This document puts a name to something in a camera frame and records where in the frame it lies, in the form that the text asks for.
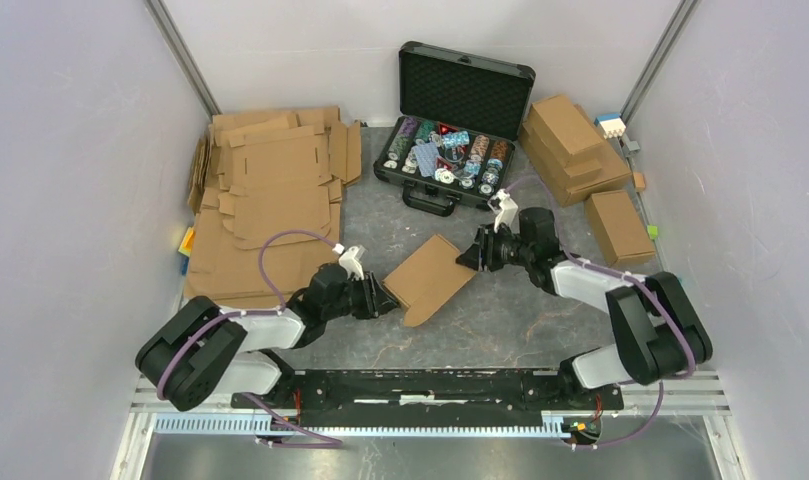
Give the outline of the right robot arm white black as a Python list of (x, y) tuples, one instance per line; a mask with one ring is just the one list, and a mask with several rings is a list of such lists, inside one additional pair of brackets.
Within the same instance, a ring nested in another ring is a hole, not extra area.
[(475, 271), (520, 267), (542, 291), (608, 316), (612, 344), (560, 365), (557, 392), (565, 405), (582, 408), (608, 385), (686, 376), (712, 358), (710, 336), (674, 274), (635, 276), (572, 254), (549, 209), (526, 208), (518, 220), (518, 230), (501, 221), (480, 226), (456, 262)]

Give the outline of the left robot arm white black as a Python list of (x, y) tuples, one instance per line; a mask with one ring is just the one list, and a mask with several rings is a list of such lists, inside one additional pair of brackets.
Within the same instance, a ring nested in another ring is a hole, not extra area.
[(243, 392), (282, 407), (293, 397), (294, 381), (274, 350), (309, 345), (332, 320), (373, 320), (399, 306), (373, 273), (328, 263), (282, 307), (222, 308), (194, 297), (140, 348), (134, 365), (158, 399), (180, 412), (213, 394)]

